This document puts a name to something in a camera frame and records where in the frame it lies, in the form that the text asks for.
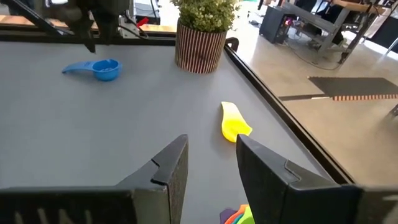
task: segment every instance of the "potted plant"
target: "potted plant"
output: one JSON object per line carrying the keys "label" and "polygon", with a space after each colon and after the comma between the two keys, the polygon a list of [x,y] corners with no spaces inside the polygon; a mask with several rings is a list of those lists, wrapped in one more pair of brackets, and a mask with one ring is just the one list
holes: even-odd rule
{"label": "potted plant", "polygon": [[171,0],[180,9],[175,63],[193,73],[217,69],[238,10],[236,0]]}

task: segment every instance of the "blue measuring scoop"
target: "blue measuring scoop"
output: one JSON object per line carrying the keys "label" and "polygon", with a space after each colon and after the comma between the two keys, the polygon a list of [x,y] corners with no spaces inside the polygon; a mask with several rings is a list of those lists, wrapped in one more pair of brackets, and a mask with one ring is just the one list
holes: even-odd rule
{"label": "blue measuring scoop", "polygon": [[79,72],[79,71],[92,71],[94,77],[100,81],[112,81],[120,74],[122,64],[114,59],[77,62],[66,66],[62,73]]}

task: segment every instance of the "red object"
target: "red object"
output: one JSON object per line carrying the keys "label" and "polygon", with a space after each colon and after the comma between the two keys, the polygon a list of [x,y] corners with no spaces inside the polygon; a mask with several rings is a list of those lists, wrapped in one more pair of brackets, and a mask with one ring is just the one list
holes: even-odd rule
{"label": "red object", "polygon": [[139,22],[137,22],[137,27],[140,27],[140,26],[142,26],[142,25],[144,25],[145,23],[147,23],[149,21],[149,19],[148,18],[143,18],[143,19],[141,19]]}

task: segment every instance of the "black floor mat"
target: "black floor mat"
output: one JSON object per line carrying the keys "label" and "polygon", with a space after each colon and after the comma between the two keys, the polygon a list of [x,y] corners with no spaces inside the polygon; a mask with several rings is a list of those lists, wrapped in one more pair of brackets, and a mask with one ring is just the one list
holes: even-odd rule
{"label": "black floor mat", "polygon": [[309,77],[308,79],[330,97],[398,94],[398,86],[385,78]]}

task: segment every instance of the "green object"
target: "green object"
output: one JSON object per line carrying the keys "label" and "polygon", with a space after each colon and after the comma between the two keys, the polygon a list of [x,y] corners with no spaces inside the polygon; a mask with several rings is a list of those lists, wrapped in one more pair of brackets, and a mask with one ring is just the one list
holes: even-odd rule
{"label": "green object", "polygon": [[238,0],[171,0],[180,9],[182,25],[201,32],[226,32],[232,27]]}
{"label": "green object", "polygon": [[253,214],[251,213],[250,206],[247,206],[244,210],[242,218],[237,224],[254,224]]}
{"label": "green object", "polygon": [[236,217],[235,220],[234,220],[234,222],[232,222],[232,224],[237,224],[238,221],[239,221],[242,217],[243,217],[243,214],[242,214],[242,215],[239,215],[238,217]]}

